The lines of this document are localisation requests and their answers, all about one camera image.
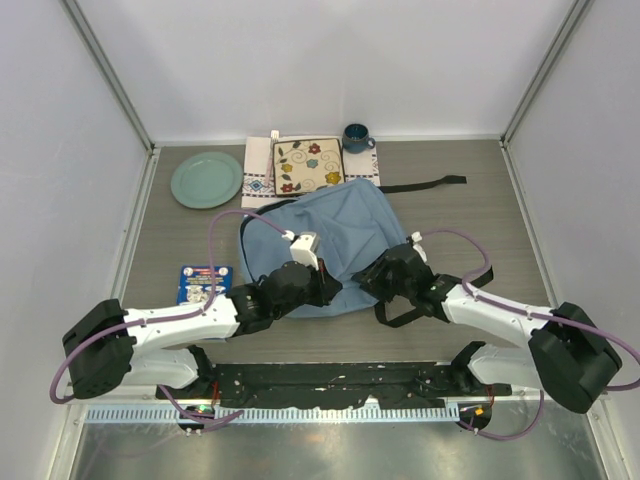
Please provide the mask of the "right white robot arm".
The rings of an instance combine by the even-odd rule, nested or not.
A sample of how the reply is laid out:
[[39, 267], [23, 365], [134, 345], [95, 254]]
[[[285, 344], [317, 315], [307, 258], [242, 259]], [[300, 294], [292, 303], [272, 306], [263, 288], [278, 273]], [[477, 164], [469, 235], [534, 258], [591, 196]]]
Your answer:
[[488, 294], [457, 277], [433, 273], [425, 255], [409, 244], [387, 250], [353, 279], [381, 305], [395, 297], [410, 302], [412, 311], [392, 320], [377, 312], [379, 322], [392, 328], [431, 317], [510, 342], [508, 348], [473, 342], [458, 354], [451, 380], [465, 395], [489, 384], [510, 384], [541, 390], [566, 409], [585, 413], [622, 367], [580, 307], [527, 306]]

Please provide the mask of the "blue student backpack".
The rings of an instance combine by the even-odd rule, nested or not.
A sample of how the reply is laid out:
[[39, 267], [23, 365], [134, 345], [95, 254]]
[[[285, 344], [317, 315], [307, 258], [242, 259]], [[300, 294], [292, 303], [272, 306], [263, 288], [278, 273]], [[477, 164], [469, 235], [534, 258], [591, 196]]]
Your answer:
[[260, 217], [246, 217], [239, 229], [242, 277], [246, 283], [256, 281], [292, 259], [289, 244], [272, 225], [296, 234], [313, 232], [319, 237], [316, 254], [328, 273], [342, 283], [342, 290], [328, 306], [304, 305], [288, 316], [336, 317], [371, 308], [377, 300], [360, 289], [352, 276], [407, 237], [386, 195], [466, 182], [464, 176], [447, 175], [430, 182], [379, 188], [358, 178], [259, 208]]

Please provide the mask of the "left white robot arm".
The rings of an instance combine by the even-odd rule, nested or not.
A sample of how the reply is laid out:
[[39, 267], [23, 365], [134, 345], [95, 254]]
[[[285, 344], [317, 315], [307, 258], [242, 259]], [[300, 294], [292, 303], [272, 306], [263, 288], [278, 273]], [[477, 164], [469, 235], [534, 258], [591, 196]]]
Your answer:
[[341, 291], [325, 264], [295, 261], [258, 281], [231, 288], [211, 302], [126, 310], [99, 302], [63, 337], [72, 398], [93, 399], [138, 381], [205, 397], [213, 375], [204, 354], [187, 349], [203, 339], [228, 339], [271, 327], [297, 308], [324, 307]]

